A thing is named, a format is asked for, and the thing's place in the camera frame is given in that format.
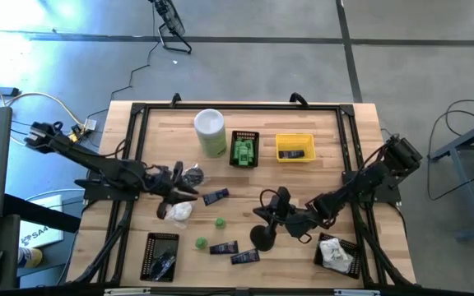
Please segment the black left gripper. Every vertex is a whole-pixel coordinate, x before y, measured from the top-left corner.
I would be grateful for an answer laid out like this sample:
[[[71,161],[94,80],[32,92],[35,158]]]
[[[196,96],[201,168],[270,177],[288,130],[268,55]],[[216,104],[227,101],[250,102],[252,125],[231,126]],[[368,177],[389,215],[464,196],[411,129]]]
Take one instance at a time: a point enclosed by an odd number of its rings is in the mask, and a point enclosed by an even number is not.
[[[189,194],[198,194],[195,188],[198,182],[194,178],[182,176],[184,164],[177,161],[173,170],[169,170],[167,166],[156,166],[159,173],[156,174],[153,184],[150,185],[150,194],[163,198],[156,210],[156,216],[163,220],[166,216],[168,206],[176,204],[196,201],[197,197],[179,193],[175,190],[175,183],[178,182],[178,189]]]

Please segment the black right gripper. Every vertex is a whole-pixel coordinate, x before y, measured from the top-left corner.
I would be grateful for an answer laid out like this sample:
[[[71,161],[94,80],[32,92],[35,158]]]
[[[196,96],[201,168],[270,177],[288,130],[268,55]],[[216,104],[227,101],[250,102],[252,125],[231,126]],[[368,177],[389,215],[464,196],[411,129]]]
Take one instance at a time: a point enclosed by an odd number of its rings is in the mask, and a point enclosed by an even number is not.
[[[317,227],[313,213],[291,205],[291,195],[286,187],[279,187],[276,196],[279,199],[277,208],[275,206],[261,206],[253,209],[253,213],[260,218],[270,219],[266,227],[266,235],[276,237],[279,223],[285,225],[292,238],[297,238],[300,243],[309,243],[312,240],[309,231]]]

